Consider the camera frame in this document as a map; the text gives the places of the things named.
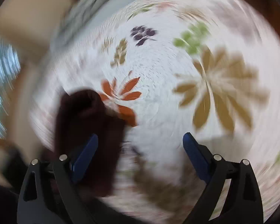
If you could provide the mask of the maroon pants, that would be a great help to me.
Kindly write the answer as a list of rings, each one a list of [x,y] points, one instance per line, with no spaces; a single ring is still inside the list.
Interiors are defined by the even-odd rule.
[[[55,156],[74,156],[89,142],[93,134],[98,147],[78,190],[97,197],[112,192],[112,184],[124,138],[126,122],[108,114],[99,94],[93,90],[64,93],[55,122]]]

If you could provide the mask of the window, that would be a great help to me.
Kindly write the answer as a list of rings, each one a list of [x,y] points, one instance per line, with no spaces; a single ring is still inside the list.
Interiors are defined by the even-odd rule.
[[[0,138],[6,137],[10,95],[14,80],[21,71],[21,63],[14,47],[0,36]]]

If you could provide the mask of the floral quilted bedspread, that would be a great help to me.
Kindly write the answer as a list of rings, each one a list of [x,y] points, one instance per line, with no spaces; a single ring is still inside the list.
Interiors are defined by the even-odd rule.
[[[112,192],[131,220],[182,223],[206,186],[185,149],[247,159],[263,223],[280,223],[280,37],[243,0],[79,0],[42,61],[32,127],[54,157],[64,93],[97,92],[126,122]]]

